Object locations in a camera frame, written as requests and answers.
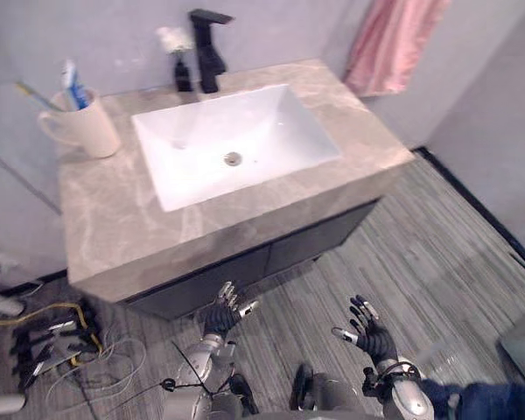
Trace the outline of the robot left five-finger hand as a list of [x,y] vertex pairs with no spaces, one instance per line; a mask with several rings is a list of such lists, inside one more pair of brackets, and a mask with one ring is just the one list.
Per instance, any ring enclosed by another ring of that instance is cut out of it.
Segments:
[[204,318],[203,336],[219,336],[224,340],[228,333],[259,306],[258,300],[247,303],[239,301],[232,282],[225,282],[209,306]]

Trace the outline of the robot right five-finger hand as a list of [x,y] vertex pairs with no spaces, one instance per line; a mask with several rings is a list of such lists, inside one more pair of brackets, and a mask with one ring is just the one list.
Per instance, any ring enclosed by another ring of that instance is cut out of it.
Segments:
[[349,311],[353,315],[349,323],[354,332],[335,326],[332,334],[358,347],[375,366],[384,361],[397,361],[396,343],[373,305],[362,295],[350,297],[349,303]]

